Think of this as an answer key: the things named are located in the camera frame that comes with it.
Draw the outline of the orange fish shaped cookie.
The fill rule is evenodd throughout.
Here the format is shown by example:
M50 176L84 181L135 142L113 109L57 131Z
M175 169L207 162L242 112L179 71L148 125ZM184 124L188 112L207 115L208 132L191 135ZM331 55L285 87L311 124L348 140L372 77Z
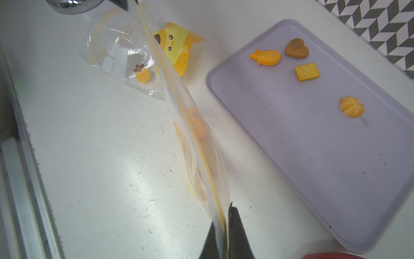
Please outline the orange fish shaped cookie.
M281 54L277 50L261 51L257 49L250 55L252 60L255 60L258 65L275 66L281 61Z

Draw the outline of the duck print bag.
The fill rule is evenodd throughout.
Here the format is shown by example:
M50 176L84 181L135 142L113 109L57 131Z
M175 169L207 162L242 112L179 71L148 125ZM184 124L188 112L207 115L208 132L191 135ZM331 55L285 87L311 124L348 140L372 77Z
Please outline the duck print bag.
M188 88L149 29L144 14L147 5L142 1L127 3L127 11L142 33L160 73L167 107L179 133L179 143L187 163L189 187L212 221L218 257L228 259L228 210L231 202L222 156Z
M204 39L186 28L146 16L149 29L174 69L183 77L193 44ZM159 71L151 51L144 42L142 31L121 8L112 8L97 15L89 33L80 45L85 62L99 68L118 82L148 96L163 99L164 91Z

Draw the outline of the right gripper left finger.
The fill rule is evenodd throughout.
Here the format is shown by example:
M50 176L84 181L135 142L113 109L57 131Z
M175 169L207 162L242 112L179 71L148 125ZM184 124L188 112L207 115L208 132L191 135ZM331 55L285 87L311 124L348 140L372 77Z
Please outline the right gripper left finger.
M214 222L212 222L199 259L224 258L225 234L221 227L216 228Z

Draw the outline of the lavender plastic tray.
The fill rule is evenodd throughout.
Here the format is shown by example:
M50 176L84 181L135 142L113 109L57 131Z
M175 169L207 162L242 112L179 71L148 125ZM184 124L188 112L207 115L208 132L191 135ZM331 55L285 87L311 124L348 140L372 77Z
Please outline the lavender plastic tray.
M285 55L301 38L309 56ZM275 66L257 49L277 50ZM320 77L300 82L296 66ZM299 22L285 19L213 68L206 85L347 250L371 251L414 188L414 115ZM346 116L340 99L364 104Z

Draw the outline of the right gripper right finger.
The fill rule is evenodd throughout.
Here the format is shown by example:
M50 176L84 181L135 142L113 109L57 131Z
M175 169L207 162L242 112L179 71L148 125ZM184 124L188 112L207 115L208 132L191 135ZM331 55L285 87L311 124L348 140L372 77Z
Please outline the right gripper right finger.
M229 258L230 259L254 259L248 238L239 211L232 205L228 211L229 220Z

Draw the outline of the red metal tongs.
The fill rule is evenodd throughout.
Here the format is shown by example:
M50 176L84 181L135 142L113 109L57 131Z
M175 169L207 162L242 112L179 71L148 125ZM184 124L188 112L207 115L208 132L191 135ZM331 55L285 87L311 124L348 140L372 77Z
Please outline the red metal tongs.
M330 252L330 253L308 254L308 255L305 255L303 259L364 259L364 258L353 255L353 254Z

